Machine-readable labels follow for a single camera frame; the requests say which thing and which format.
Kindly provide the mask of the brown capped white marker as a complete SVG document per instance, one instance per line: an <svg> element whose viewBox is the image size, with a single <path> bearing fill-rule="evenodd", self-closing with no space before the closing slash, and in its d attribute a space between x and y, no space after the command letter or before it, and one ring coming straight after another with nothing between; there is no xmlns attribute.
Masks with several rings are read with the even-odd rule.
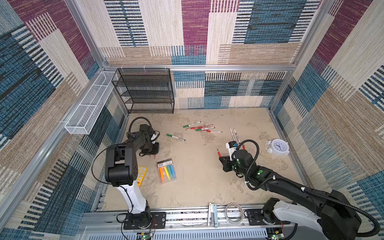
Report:
<svg viewBox="0 0 384 240"><path fill-rule="evenodd" d="M234 133L235 133L235 137L236 137L237 142L240 143L241 141L240 141L240 139L239 139L239 136L238 136L238 134L237 134L236 129L234 129Z"/></svg>

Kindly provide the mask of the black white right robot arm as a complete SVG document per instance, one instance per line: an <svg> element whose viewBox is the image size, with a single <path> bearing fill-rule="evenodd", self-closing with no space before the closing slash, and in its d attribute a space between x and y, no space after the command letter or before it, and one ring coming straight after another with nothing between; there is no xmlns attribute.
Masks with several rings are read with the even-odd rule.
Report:
<svg viewBox="0 0 384 240"><path fill-rule="evenodd" d="M378 220L367 211L351 205L342 193L316 190L257 165L260 147L256 147L257 152L252 156L243 149L244 144L236 141L226 143L229 154L219 157L223 170L235 172L238 178L245 180L251 191L276 193L294 202L288 204L270 198L262 209L266 224L292 222L323 233L329 240L354 240L379 234Z"/></svg>

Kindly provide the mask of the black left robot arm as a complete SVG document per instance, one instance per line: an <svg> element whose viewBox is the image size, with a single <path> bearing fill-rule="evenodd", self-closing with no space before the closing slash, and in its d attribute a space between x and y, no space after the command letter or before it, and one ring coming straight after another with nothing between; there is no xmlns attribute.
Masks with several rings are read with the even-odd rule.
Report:
<svg viewBox="0 0 384 240"><path fill-rule="evenodd" d="M137 151L141 151L140 157L158 154L160 144L156 140L160 136L160 132L153 129L147 118L137 117L132 120L132 123L137 120L145 120L147 123L140 125L137 132L131 131L133 124L130 124L125 142L111 145L102 150L102 153L106 153L104 181L98 179L93 171L94 163L98 157L94 157L91 165L94 179L99 183L117 188L128 204L128 213L121 222L122 229L129 229L130 227L146 229L155 222L151 216L148 201L143 197L137 181L139 176Z"/></svg>

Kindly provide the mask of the yellow calculator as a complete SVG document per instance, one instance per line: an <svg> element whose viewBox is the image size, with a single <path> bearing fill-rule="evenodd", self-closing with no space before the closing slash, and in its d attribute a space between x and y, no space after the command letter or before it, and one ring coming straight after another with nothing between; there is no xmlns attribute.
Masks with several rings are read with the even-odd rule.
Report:
<svg viewBox="0 0 384 240"><path fill-rule="evenodd" d="M147 173L147 168L146 167L143 167L143 166L138 166L138 177L137 177L137 183L138 183L138 186L140 187L145 176L146 176L146 173Z"/></svg>

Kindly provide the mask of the highlighter pack in clear case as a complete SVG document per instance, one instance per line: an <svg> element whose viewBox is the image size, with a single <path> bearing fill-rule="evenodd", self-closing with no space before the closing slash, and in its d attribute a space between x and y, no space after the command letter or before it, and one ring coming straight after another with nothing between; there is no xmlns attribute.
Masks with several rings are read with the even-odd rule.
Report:
<svg viewBox="0 0 384 240"><path fill-rule="evenodd" d="M166 184L177 180L174 162L172 159L157 162L160 183Z"/></svg>

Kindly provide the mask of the green marker top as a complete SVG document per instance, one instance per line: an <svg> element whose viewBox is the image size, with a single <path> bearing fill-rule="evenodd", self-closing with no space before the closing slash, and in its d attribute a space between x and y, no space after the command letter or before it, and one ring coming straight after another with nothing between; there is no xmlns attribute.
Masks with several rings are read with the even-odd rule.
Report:
<svg viewBox="0 0 384 240"><path fill-rule="evenodd" d="M195 123L191 123L191 124L187 124L187 125L183 126L183 128L188 128L188 127L194 126L194 125L199 124L199 123L201 123L201 121L198 121L198 122L195 122Z"/></svg>

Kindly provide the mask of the white alarm clock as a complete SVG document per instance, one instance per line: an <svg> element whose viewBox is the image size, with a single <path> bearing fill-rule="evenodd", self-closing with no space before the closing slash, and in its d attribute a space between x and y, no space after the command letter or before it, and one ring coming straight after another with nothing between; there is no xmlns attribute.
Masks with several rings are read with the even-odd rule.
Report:
<svg viewBox="0 0 384 240"><path fill-rule="evenodd" d="M289 143L282 139L269 140L265 144L268 153L276 156L287 156L290 153Z"/></svg>

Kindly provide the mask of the metal bracket on rail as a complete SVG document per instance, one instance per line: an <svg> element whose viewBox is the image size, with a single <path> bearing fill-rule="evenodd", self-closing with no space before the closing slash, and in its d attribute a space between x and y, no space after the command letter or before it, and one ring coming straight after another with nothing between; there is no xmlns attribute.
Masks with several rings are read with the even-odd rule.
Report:
<svg viewBox="0 0 384 240"><path fill-rule="evenodd" d="M214 227L214 228L219 227L218 209L217 209L217 204L215 203L209 203L207 226Z"/></svg>

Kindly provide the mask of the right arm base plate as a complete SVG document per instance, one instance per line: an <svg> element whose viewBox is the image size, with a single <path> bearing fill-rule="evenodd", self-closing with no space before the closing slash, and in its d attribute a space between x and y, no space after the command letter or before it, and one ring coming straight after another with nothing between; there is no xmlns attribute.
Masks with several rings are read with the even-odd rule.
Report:
<svg viewBox="0 0 384 240"><path fill-rule="evenodd" d="M289 221L279 220L272 210L263 209L248 209L244 211L244 218L249 221L250 226L264 226L264 225L289 225Z"/></svg>

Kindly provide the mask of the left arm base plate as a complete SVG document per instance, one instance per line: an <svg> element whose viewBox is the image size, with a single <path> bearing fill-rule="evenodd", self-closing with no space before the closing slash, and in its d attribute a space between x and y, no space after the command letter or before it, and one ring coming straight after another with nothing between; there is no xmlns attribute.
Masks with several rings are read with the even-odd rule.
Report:
<svg viewBox="0 0 384 240"><path fill-rule="evenodd" d="M167 220L166 212L128 214L124 220L124 230L164 229Z"/></svg>

